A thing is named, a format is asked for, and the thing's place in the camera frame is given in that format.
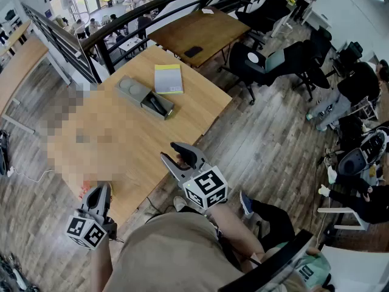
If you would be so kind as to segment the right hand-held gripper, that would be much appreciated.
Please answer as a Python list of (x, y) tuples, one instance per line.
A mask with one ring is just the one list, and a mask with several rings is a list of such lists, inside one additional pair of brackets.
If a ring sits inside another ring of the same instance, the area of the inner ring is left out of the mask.
[[(171, 142), (170, 146), (189, 167), (181, 167), (163, 152), (160, 158), (178, 181), (185, 181), (183, 190), (190, 201), (207, 210), (227, 199), (227, 181), (217, 166), (206, 163), (206, 157), (200, 149), (183, 142)], [(191, 169), (198, 170), (191, 174)]]

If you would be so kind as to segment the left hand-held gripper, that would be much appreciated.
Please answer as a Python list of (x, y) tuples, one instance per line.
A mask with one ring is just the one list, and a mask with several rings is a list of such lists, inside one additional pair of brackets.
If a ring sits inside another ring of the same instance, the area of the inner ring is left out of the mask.
[(111, 204), (111, 184), (100, 183), (86, 192), (81, 209), (71, 215), (66, 235), (78, 246), (96, 250), (104, 238), (117, 238), (117, 223), (108, 217)]

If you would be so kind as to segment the black remote control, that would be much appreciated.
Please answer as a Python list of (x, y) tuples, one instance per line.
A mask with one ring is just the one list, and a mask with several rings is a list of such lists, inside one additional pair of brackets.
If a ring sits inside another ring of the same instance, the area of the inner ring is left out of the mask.
[(166, 109), (162, 106), (162, 104), (159, 102), (157, 98), (152, 96), (149, 98), (149, 101), (155, 108), (156, 112), (158, 112), (161, 116), (165, 117), (167, 115)]

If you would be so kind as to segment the grey storage box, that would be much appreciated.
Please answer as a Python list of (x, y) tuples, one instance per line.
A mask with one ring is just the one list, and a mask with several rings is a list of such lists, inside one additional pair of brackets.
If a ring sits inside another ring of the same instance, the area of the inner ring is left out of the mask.
[[(115, 85), (115, 88), (120, 96), (162, 120), (166, 120), (173, 113), (174, 103), (156, 94), (149, 87), (133, 78), (128, 76), (122, 77)], [(149, 98), (152, 96), (157, 98), (166, 109), (167, 115), (165, 117), (156, 112), (155, 108), (150, 103)]]

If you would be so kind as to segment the person's right forearm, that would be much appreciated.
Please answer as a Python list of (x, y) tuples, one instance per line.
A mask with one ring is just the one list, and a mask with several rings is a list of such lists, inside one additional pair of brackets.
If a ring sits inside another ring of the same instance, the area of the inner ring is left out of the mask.
[(252, 258), (255, 254), (257, 260), (261, 261), (265, 254), (262, 244), (228, 205), (216, 204), (207, 213), (235, 249), (245, 257)]

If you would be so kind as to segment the person's left forearm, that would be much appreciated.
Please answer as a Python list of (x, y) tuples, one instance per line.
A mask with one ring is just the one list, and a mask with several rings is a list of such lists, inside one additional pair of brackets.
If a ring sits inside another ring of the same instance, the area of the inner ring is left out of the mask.
[(91, 292), (102, 292), (112, 274), (109, 238), (106, 236), (91, 252)]

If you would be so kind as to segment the red yellow flower bouquet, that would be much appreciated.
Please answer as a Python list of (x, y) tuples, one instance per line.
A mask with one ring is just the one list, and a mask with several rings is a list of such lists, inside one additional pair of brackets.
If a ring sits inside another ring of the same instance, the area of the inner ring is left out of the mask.
[(92, 186), (90, 181), (83, 181), (83, 185), (81, 186), (81, 190), (79, 193), (79, 199), (82, 200), (83, 197), (91, 190)]

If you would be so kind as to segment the grey booklet yellow edge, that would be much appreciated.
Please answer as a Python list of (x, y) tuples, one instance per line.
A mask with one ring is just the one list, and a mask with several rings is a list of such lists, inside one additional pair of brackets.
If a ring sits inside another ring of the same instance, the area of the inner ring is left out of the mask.
[(154, 67), (154, 89), (157, 94), (183, 94), (180, 64), (156, 64)]

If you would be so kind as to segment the person's torso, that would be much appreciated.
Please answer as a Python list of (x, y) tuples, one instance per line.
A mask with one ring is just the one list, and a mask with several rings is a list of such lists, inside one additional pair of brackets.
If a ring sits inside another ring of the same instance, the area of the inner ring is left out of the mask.
[(208, 219), (170, 213), (130, 234), (103, 292), (217, 292), (242, 276)]

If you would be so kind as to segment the black phone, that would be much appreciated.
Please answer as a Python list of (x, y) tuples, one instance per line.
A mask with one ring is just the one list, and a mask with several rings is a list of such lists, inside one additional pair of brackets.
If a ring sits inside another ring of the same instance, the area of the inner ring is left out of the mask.
[(193, 46), (189, 50), (185, 51), (184, 54), (188, 58), (192, 58), (192, 57), (194, 57), (195, 55), (197, 55), (198, 53), (200, 53), (202, 51), (203, 51), (202, 47), (200, 47), (200, 46)]

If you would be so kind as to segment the black office chair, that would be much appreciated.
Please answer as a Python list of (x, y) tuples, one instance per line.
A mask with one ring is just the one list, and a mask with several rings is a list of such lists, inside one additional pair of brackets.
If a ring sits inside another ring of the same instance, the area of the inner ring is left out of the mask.
[(350, 42), (335, 58), (332, 59), (333, 67), (340, 77), (347, 77), (354, 65), (362, 58), (363, 48), (358, 42)]
[(287, 7), (287, 0), (265, 0), (261, 7), (251, 13), (236, 11), (235, 15), (239, 21), (250, 27), (247, 33), (254, 42), (252, 49), (262, 49), (265, 44), (263, 36), (273, 30), (274, 24), (290, 14)]
[[(257, 64), (252, 63), (248, 59), (247, 54), (249, 52), (253, 52), (258, 56), (259, 62)], [(254, 105), (256, 98), (253, 93), (252, 84), (253, 83), (257, 83), (259, 85), (263, 84), (266, 75), (266, 71), (264, 68), (265, 62), (266, 62), (265, 56), (261, 55), (259, 52), (253, 50), (252, 48), (246, 46), (243, 43), (240, 42), (235, 43), (232, 49), (230, 50), (229, 65), (228, 66), (222, 65), (217, 70), (218, 72), (221, 72), (221, 70), (223, 69), (237, 76), (238, 78), (234, 84), (226, 85), (224, 91), (228, 92), (237, 84), (243, 82), (252, 98), (249, 104)]]
[(324, 27), (319, 26), (317, 30), (311, 32), (310, 41), (312, 43), (313, 62), (320, 68), (332, 46), (332, 35)]

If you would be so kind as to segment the white low table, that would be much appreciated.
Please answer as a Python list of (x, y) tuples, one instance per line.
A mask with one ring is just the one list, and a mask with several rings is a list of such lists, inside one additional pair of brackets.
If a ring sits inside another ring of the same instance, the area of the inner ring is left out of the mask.
[(141, 42), (142, 42), (142, 39), (134, 36), (134, 37), (130, 38), (129, 40), (127, 40), (126, 42), (124, 42), (123, 44), (121, 44), (119, 46), (119, 49), (121, 51), (127, 52), (134, 47), (140, 46)]

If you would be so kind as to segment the black railing wooden handrail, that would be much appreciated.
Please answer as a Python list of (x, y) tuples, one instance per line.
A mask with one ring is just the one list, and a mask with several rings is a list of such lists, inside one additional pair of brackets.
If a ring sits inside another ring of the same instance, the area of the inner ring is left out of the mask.
[[(130, 38), (136, 37), (141, 30), (150, 30), (150, 32), (153, 32), (177, 18), (181, 18), (189, 13), (206, 7), (214, 7), (224, 13), (230, 13), (241, 7), (246, 9), (249, 4), (250, 0), (152, 0), (101, 27), (98, 32), (92, 34), (88, 39), (82, 42), (82, 49), (87, 51), (92, 49), (92, 47), (96, 47), (100, 59), (103, 62), (103, 66), (111, 75), (115, 72), (116, 65), (127, 57), (133, 49), (145, 44), (149, 40), (148, 38), (145, 38), (129, 50), (124, 50), (117, 58), (111, 57), (112, 52), (117, 50)], [(110, 34), (115, 33), (127, 24), (136, 23), (138, 18), (146, 12), (152, 12), (153, 10), (157, 10), (158, 14), (150, 24), (134, 29), (132, 32), (129, 32), (127, 36), (124, 36), (122, 39), (115, 42), (112, 46), (106, 45), (105, 38)]]

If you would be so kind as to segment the black curved panel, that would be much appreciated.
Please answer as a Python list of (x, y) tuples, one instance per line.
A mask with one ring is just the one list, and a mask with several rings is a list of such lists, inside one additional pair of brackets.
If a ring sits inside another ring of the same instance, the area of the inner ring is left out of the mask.
[(285, 283), (305, 254), (312, 234), (302, 229), (295, 238), (239, 279), (218, 289), (218, 292), (273, 292)]

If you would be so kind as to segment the dark wooden table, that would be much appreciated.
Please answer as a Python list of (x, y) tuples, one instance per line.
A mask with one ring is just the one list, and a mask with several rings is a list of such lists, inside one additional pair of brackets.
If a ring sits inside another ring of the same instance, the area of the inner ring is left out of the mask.
[[(199, 68), (250, 30), (234, 17), (214, 7), (208, 9), (214, 14), (197, 10), (153, 31), (148, 38), (184, 63)], [(200, 46), (203, 51), (188, 58), (184, 52), (193, 46)]]

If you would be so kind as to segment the office chair teal back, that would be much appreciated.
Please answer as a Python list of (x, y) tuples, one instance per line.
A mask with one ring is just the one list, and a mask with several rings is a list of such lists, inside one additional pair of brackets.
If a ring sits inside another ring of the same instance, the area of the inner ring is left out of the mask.
[(328, 50), (311, 41), (298, 41), (284, 49), (270, 54), (265, 62), (264, 84), (270, 86), (281, 76), (294, 74), (301, 82), (292, 85), (295, 90), (305, 85), (312, 101), (312, 91), (316, 88), (329, 89), (327, 76), (322, 71)]

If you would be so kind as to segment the long light wooden table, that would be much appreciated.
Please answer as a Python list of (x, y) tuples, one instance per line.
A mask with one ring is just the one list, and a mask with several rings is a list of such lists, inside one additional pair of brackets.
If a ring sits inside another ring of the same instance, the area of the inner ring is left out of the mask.
[(30, 134), (34, 134), (35, 131), (6, 115), (6, 111), (12, 102), (20, 104), (14, 98), (15, 92), (45, 59), (49, 60), (65, 83), (70, 85), (71, 81), (50, 54), (49, 48), (35, 36), (30, 37), (19, 48), (19, 51), (16, 52), (0, 73), (0, 117)]

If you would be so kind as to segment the black slatted railing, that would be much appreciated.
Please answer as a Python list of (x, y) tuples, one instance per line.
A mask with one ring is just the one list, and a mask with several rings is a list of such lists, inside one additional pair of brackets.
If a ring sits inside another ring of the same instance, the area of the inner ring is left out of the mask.
[(86, 80), (91, 83), (101, 83), (101, 79), (94, 67), (89, 63), (91, 59), (83, 53), (79, 39), (65, 31), (58, 24), (47, 19), (40, 12), (21, 3), (26, 15), (34, 25), (43, 33), (46, 39), (61, 53), (64, 59), (70, 63)]

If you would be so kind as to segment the white desk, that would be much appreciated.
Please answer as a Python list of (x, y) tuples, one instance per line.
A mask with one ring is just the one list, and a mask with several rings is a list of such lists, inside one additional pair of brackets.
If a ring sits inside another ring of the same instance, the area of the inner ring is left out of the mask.
[(256, 4), (259, 5), (259, 8), (265, 5), (263, 10), (266, 16), (270, 19), (276, 19), (270, 35), (271, 38), (273, 38), (279, 30), (286, 25), (292, 15), (292, 12), (296, 8), (296, 5), (289, 5), (287, 0), (251, 0), (251, 3), (251, 11), (254, 11), (254, 6)]

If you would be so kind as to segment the round wooden table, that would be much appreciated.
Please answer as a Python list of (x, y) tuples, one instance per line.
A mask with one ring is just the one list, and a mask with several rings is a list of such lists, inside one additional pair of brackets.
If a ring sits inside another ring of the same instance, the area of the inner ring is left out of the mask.
[(14, 56), (15, 51), (12, 49), (12, 47), (17, 41), (20, 41), (21, 44), (24, 44), (24, 42), (27, 40), (24, 36), (24, 33), (27, 31), (31, 23), (32, 21), (28, 19), (11, 34), (5, 46), (0, 49), (0, 57), (5, 54), (10, 54), (11, 56)]

